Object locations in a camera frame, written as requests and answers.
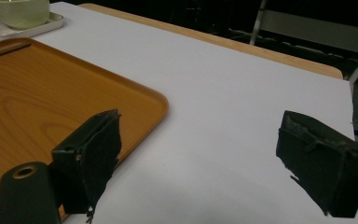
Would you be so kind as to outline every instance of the chair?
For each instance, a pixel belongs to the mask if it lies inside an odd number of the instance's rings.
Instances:
[[[254,45],[260,30],[307,40],[358,53],[358,27],[320,21],[266,9],[262,0],[255,20],[250,44]],[[358,66],[349,77],[351,92],[358,78]]]

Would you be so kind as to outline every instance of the black plastic part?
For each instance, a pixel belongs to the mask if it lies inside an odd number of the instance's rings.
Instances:
[[[358,143],[317,119],[285,111],[276,153],[326,215],[355,216]]]
[[[117,110],[95,115],[52,150],[50,168],[66,213],[95,210],[121,150],[118,122]]]
[[[61,223],[46,164],[25,163],[2,176],[0,224],[7,223]]]

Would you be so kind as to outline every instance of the brown tray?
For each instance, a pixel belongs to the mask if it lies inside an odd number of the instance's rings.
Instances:
[[[122,162],[164,118],[166,98],[28,38],[0,42],[0,177],[50,151],[86,119],[117,108]]]

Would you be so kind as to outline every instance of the white plate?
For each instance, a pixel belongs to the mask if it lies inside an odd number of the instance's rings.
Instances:
[[[6,26],[0,21],[0,40],[16,38],[16,37],[31,37],[40,35],[45,32],[58,29],[63,25],[63,16],[50,12],[48,21],[40,26],[36,26],[26,30],[16,30]]]

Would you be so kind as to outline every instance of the white tabletop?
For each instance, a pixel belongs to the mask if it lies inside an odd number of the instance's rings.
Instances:
[[[114,172],[93,223],[358,223],[325,217],[275,156],[284,110],[353,138],[349,82],[66,3],[51,10],[64,26],[34,39],[170,102]]]

